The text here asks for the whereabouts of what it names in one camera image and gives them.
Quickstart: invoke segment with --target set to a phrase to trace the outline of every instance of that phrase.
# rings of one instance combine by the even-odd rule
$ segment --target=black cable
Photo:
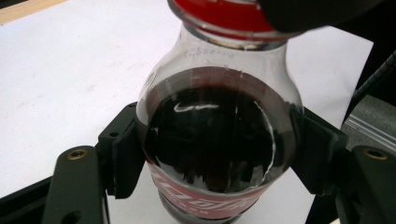
[[[355,90],[349,107],[344,117],[344,122],[349,117],[350,113],[356,105],[373,89],[375,89],[387,77],[390,77],[396,71],[396,50],[387,58],[387,60],[361,85],[360,88]]]

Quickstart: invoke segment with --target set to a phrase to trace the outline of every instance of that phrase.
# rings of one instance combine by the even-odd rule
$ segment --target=bottle neck
[[[186,32],[194,35],[195,37],[203,40],[207,43],[214,44],[227,49],[240,49],[244,51],[263,51],[278,49],[284,46],[288,39],[282,39],[277,41],[263,41],[263,40],[241,40],[236,38],[225,37],[222,35],[215,35],[204,31],[202,29],[193,27],[186,22],[183,22],[183,28]]]

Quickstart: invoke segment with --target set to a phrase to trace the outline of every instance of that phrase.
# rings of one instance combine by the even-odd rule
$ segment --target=white surface
[[[97,135],[137,100],[177,39],[166,1],[69,0],[0,26],[0,198],[51,175],[70,147]],[[290,41],[289,67],[304,105],[336,127],[372,43],[334,28]],[[238,223],[304,223],[313,196],[289,170]],[[110,198],[112,223],[175,223],[147,167],[134,195]]]

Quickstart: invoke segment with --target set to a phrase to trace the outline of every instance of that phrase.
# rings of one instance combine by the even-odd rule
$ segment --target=soda bottle
[[[255,0],[168,0],[183,21],[148,76],[137,129],[163,206],[179,223],[233,223],[290,166],[303,107],[288,38]]]

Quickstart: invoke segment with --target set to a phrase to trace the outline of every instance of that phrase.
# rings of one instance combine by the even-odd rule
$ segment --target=coca-cola logo
[[[237,195],[205,194],[175,183],[153,164],[149,168],[155,185],[170,202],[181,210],[202,218],[236,216],[253,205],[268,188],[260,187]]]

